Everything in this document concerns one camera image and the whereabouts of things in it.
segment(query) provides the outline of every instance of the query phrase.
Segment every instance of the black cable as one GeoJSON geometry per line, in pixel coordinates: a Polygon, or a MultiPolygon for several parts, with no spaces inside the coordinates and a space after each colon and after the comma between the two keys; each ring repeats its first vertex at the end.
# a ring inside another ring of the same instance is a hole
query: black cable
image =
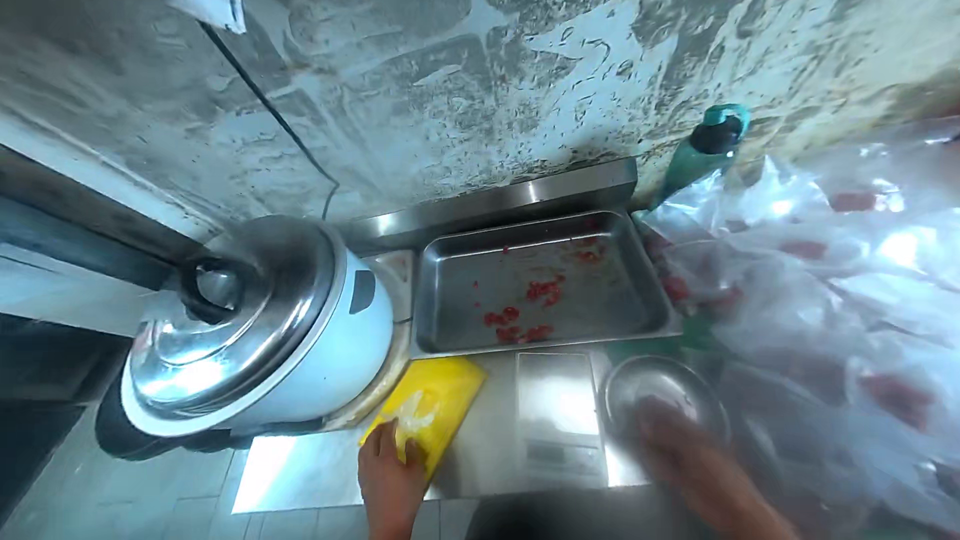
{"type": "Polygon", "coordinates": [[[227,59],[230,65],[233,66],[233,69],[237,71],[237,74],[240,75],[240,78],[243,79],[243,82],[250,87],[250,90],[256,96],[256,99],[260,100],[260,103],[263,104],[263,107],[265,107],[270,112],[270,114],[273,115],[274,120],[276,120],[276,122],[280,125],[280,127],[283,128],[283,131],[287,132],[290,138],[294,139],[294,143],[297,145],[298,148],[300,148],[300,151],[303,152],[307,160],[310,161],[310,164],[313,165],[315,169],[317,169],[317,172],[324,175],[324,177],[326,177],[326,179],[333,184],[333,189],[330,189],[330,192],[327,193],[326,195],[326,201],[324,201],[324,213],[321,215],[321,219],[326,221],[326,212],[330,209],[330,200],[333,199],[333,194],[336,193],[337,189],[340,188],[340,183],[334,180],[334,178],[330,176],[324,170],[323,167],[321,167],[317,159],[313,157],[313,154],[309,150],[307,150],[306,145],[303,144],[303,141],[300,139],[300,136],[294,132],[293,128],[290,127],[290,124],[288,124],[287,121],[283,118],[283,116],[280,115],[280,113],[274,107],[274,104],[270,103],[270,100],[267,98],[267,95],[264,94],[263,90],[260,89],[260,86],[257,86],[256,83],[253,81],[253,79],[251,79],[250,74],[247,73],[247,70],[244,69],[242,65],[240,65],[240,61],[237,60],[235,56],[233,56],[233,53],[231,53],[229,49],[227,49],[227,45],[224,43],[222,39],[220,39],[219,36],[217,36],[217,33],[212,28],[210,28],[210,25],[206,24],[205,22],[201,22],[200,27],[204,29],[204,32],[206,32],[206,35],[210,38],[211,41],[213,41],[213,44],[217,46],[217,49],[220,50],[220,53],[224,55],[224,58],[227,59]]]}

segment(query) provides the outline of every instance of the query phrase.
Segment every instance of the hand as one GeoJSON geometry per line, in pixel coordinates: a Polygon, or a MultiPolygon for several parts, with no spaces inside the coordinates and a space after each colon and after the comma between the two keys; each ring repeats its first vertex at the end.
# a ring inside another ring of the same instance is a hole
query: hand
{"type": "Polygon", "coordinates": [[[360,449],[360,494],[371,540],[409,540],[426,493],[423,452],[407,440],[407,462],[396,455],[396,419],[380,424],[360,449]]]}
{"type": "Polygon", "coordinates": [[[736,461],[679,410],[648,398],[637,420],[644,464],[709,525],[737,539],[797,539],[736,461]]]}

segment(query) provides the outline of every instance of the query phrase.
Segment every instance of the metal bowl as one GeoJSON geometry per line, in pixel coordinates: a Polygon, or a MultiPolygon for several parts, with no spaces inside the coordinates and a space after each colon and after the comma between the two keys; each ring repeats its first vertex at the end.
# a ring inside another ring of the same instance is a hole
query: metal bowl
{"type": "Polygon", "coordinates": [[[635,433],[637,406],[649,397],[676,407],[722,444],[729,443],[727,411],[713,390],[693,370],[666,356],[634,356],[610,372],[603,407],[612,431],[624,436],[635,433]]]}

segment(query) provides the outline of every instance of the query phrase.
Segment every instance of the green bottle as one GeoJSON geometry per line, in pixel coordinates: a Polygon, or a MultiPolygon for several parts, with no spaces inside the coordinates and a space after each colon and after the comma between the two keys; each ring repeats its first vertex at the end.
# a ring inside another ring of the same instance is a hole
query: green bottle
{"type": "Polygon", "coordinates": [[[727,103],[707,109],[704,121],[673,152],[663,187],[650,208],[716,169],[726,172],[749,126],[750,112],[742,105],[727,103]]]}

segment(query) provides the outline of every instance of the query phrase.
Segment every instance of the clear plastic bag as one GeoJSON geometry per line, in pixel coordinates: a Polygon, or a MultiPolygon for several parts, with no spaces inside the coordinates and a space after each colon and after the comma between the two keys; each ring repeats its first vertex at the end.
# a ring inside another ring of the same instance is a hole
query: clear plastic bag
{"type": "Polygon", "coordinates": [[[643,217],[665,279],[715,315],[738,362],[720,394],[784,488],[956,531],[958,134],[954,117],[768,157],[747,187],[715,172],[643,217]]]}

